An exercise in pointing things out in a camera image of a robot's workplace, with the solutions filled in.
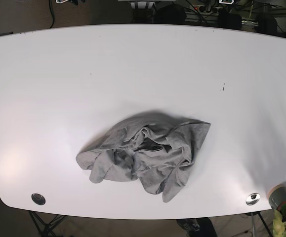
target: metal grommet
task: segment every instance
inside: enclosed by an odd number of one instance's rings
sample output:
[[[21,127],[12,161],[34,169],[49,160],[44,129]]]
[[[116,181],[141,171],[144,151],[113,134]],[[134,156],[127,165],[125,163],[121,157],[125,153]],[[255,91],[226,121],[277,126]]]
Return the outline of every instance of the metal grommet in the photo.
[[[254,205],[259,201],[259,199],[260,199],[259,194],[251,194],[246,198],[246,204],[248,206]]]
[[[41,194],[32,194],[31,198],[37,205],[45,204],[45,198]]]

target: cylindrical container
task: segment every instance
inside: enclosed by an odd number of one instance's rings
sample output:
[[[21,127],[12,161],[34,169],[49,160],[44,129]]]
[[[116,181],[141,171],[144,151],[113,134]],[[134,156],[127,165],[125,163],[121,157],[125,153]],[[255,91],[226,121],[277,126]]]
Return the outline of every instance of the cylindrical container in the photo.
[[[268,194],[268,201],[272,209],[281,211],[282,205],[286,204],[286,186],[275,186]]]

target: gray fabric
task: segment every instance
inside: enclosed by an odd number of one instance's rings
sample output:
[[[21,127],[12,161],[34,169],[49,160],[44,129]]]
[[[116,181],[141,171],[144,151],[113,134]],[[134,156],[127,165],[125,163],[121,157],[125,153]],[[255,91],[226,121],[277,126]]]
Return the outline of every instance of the gray fabric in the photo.
[[[153,118],[129,118],[77,155],[90,181],[140,179],[145,191],[168,202],[186,185],[210,124],[188,120],[176,126]]]

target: white table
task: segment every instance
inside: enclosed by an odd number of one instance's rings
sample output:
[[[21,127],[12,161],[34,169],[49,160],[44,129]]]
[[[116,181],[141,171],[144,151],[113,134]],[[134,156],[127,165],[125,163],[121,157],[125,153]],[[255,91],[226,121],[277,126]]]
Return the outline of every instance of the white table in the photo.
[[[93,184],[75,157],[131,115],[211,123],[169,203],[139,180]],[[269,209],[286,182],[286,39],[205,27],[101,25],[0,38],[0,198],[48,213],[120,219]],[[42,194],[36,205],[31,194]],[[248,206],[252,193],[260,201]]]

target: cable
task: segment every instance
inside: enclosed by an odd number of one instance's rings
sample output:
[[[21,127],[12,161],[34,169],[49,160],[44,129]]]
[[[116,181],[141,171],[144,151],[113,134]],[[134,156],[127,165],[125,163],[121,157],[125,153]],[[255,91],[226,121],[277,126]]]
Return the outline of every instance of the cable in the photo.
[[[245,234],[248,234],[250,233],[250,236],[252,237],[252,232],[251,231],[244,231],[244,232],[241,232],[239,234],[236,234],[234,236],[231,236],[231,237],[238,237],[238,236],[242,236],[242,235],[245,235]]]
[[[194,12],[195,14],[197,14],[197,15],[198,15],[198,13],[197,13],[196,11],[193,11],[193,10],[192,10],[192,9],[190,9],[190,8],[184,7],[184,9],[189,10],[189,11],[192,11],[192,12]],[[201,22],[202,22],[202,18],[200,17],[200,15],[198,15],[198,16],[199,16],[198,23],[199,23],[199,24],[201,24]]]
[[[250,19],[250,17],[251,17],[252,9],[253,9],[253,0],[252,0],[252,5],[251,5],[251,7],[250,7],[250,13],[249,13],[248,19]]]
[[[204,19],[208,18],[209,16],[215,14],[215,12],[212,12],[211,14],[207,15]]]
[[[54,15],[54,12],[53,12],[53,6],[52,6],[52,3],[51,3],[51,0],[48,0],[48,6],[49,6],[50,14],[52,15],[52,19],[53,19],[53,22],[52,22],[52,24],[51,24],[51,26],[49,28],[52,28],[54,23],[55,23],[55,15]]]
[[[196,12],[198,15],[199,15],[199,17],[200,18],[202,18],[204,21],[205,21],[205,23],[209,26],[209,23],[206,21],[206,19],[199,13],[199,11],[198,10],[196,10],[194,7],[193,7],[193,5],[188,1],[188,0],[185,0],[193,9],[190,9],[190,10],[192,10],[193,12]]]

